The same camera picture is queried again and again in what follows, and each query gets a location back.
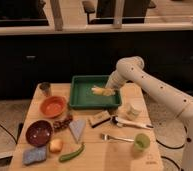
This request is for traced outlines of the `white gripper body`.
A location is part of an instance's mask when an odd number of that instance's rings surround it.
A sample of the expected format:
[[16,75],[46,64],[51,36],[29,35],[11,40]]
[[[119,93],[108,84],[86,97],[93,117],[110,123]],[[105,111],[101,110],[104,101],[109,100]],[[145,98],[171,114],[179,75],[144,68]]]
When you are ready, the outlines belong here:
[[124,78],[117,71],[114,71],[108,78],[106,88],[119,90],[123,85],[124,85]]

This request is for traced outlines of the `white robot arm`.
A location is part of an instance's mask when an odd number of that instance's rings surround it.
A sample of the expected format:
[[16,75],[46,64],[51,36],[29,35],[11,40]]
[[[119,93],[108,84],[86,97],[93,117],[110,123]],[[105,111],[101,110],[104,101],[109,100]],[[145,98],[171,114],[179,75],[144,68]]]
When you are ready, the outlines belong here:
[[143,68],[144,60],[139,56],[120,59],[106,87],[120,89],[127,81],[132,81],[172,111],[187,127],[181,171],[193,171],[193,97],[147,74]]

